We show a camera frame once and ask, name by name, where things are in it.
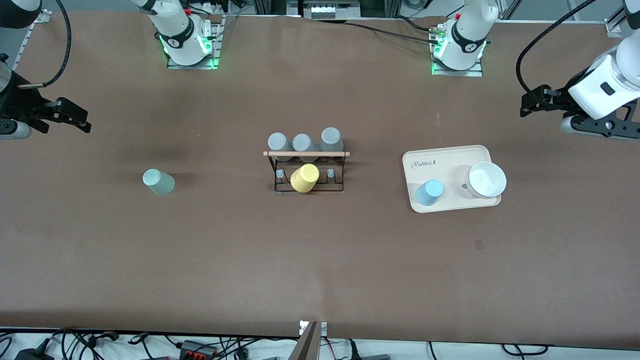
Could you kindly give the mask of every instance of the brown table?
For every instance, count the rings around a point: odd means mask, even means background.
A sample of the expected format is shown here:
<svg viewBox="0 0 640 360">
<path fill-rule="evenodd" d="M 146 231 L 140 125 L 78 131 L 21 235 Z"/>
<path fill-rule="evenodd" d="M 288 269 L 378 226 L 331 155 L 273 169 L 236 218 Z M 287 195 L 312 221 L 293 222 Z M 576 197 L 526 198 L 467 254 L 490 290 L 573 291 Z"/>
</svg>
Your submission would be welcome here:
<svg viewBox="0 0 640 360">
<path fill-rule="evenodd" d="M 93 131 L 0 142 L 1 324 L 639 347 L 640 151 L 518 117 L 515 60 L 546 24 L 497 24 L 485 76 L 451 78 L 425 44 L 305 19 L 239 19 L 208 72 L 166 70 L 138 13 L 71 21 L 42 93 Z M 63 29 L 36 27 L 23 76 L 55 73 Z M 560 87 L 613 44 L 561 26 L 524 76 Z M 273 193 L 269 134 L 326 126 L 352 154 L 344 193 Z M 477 143 L 509 179 L 500 205 L 414 213 L 402 155 Z M 152 167 L 173 194 L 142 184 Z"/>
</svg>

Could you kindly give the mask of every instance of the white tray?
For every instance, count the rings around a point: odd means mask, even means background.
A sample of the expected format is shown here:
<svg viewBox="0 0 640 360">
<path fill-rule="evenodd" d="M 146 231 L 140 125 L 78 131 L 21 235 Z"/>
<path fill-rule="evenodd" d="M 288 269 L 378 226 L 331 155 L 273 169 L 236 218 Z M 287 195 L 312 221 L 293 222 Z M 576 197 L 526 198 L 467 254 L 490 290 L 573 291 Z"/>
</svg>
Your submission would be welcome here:
<svg viewBox="0 0 640 360">
<path fill-rule="evenodd" d="M 489 150 L 482 145 L 409 151 L 404 154 L 404 176 L 413 210 L 417 213 L 433 213 L 499 204 L 500 196 L 478 199 L 463 187 L 467 172 L 480 161 L 491 161 Z M 415 191 L 430 179 L 439 180 L 444 185 L 444 191 L 435 204 L 424 206 L 417 202 Z"/>
</svg>

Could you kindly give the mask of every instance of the yellow cup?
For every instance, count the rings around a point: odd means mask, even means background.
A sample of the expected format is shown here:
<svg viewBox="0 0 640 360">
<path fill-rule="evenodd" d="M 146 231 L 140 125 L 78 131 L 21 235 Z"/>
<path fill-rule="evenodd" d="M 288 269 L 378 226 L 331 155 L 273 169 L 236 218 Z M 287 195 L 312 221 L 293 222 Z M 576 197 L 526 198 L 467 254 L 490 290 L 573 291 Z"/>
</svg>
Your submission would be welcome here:
<svg viewBox="0 0 640 360">
<path fill-rule="evenodd" d="M 320 170 L 313 164 L 304 164 L 291 174 L 291 186 L 301 193 L 307 193 L 314 188 L 320 177 Z"/>
</svg>

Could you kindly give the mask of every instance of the black wire rack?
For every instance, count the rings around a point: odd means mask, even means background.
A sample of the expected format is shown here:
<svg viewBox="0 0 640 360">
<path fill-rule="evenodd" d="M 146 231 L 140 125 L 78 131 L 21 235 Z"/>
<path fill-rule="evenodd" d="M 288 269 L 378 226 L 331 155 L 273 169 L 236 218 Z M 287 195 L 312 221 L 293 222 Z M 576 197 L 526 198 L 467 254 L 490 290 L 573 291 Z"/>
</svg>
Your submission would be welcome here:
<svg viewBox="0 0 640 360">
<path fill-rule="evenodd" d="M 316 160 L 311 162 L 320 170 L 320 178 L 311 192 L 343 192 L 344 191 L 344 164 L 350 156 L 348 151 L 265 151 L 263 155 L 269 159 L 273 169 L 273 189 L 277 193 L 296 192 L 289 179 L 296 169 L 307 162 L 301 158 L 309 157 Z M 289 158 L 280 161 L 277 158 Z"/>
</svg>

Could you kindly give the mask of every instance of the white floor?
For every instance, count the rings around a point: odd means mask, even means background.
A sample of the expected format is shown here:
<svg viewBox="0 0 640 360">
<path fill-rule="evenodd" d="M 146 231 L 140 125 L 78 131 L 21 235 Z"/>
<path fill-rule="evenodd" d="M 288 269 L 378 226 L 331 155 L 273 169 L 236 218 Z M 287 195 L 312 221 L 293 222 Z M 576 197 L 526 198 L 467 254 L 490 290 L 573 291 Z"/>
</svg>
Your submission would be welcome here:
<svg viewBox="0 0 640 360">
<path fill-rule="evenodd" d="M 42 340 L 48 337 L 47 334 L 12 334 L 9 335 L 12 338 L 12 344 L 6 354 L 2 357 L 2 360 L 15 359 L 18 351 L 25 348 L 36 348 Z M 149 357 L 146 355 L 142 344 L 130 345 L 127 343 L 132 338 L 131 335 L 121 335 L 116 342 L 110 340 L 100 340 L 96 351 L 105 360 L 147 360 Z M 217 343 L 218 338 L 205 338 L 205 337 L 192 337 L 192 336 L 170 336 L 172 341 L 184 341 L 192 340 L 200 343 Z M 67 335 L 65 340 L 65 346 L 69 347 L 72 344 L 73 336 Z M 347 357 L 351 359 L 351 347 L 349 342 L 345 339 L 331 339 L 332 341 L 338 341 L 334 343 L 333 350 L 335 351 L 336 359 Z M 170 357 L 172 359 L 178 359 L 180 350 L 175 348 L 162 336 L 149 336 L 146 340 L 149 352 L 154 358 L 160 360 L 163 357 Z M 0 343 L 0 353 L 4 350 L 7 341 Z M 288 359 L 291 350 L 295 346 L 296 342 L 293 340 L 281 340 L 281 341 L 269 341 L 261 340 L 248 346 L 249 359 L 250 360 L 263 360 L 273 357 L 278 359 Z M 320 348 L 319 360 L 333 360 L 333 356 L 329 348 L 324 345 Z M 360 356 L 373 356 L 380 354 L 388 354 L 392 360 L 432 360 L 429 353 L 428 344 L 420 341 L 380 341 L 380 340 L 356 340 Z M 73 359 L 78 359 L 80 353 L 79 349 L 74 353 Z M 438 360 L 476 360 L 476 359 L 491 359 L 491 360 L 519 360 L 518 357 L 510 356 L 504 353 L 500 345 L 493 344 L 471 344 L 471 343 L 433 343 L 433 349 Z M 513 347 L 508 347 L 510 351 L 515 352 Z M 541 350 L 540 347 L 521 347 L 523 352 L 537 352 Z M 51 341 L 47 347 L 46 354 L 52 356 L 56 360 L 62 360 L 60 344 L 55 341 Z M 596 360 L 596 359 L 640 359 L 640 351 L 632 350 L 605 350 L 605 349 L 588 349 L 588 348 L 563 348 L 563 347 L 551 347 L 546 354 L 541 356 L 528 356 L 527 359 L 535 360 L 549 360 L 549 359 L 581 359 L 581 360 Z M 83 354 L 84 360 L 92 360 L 93 356 L 89 351 L 85 351 Z"/>
</svg>

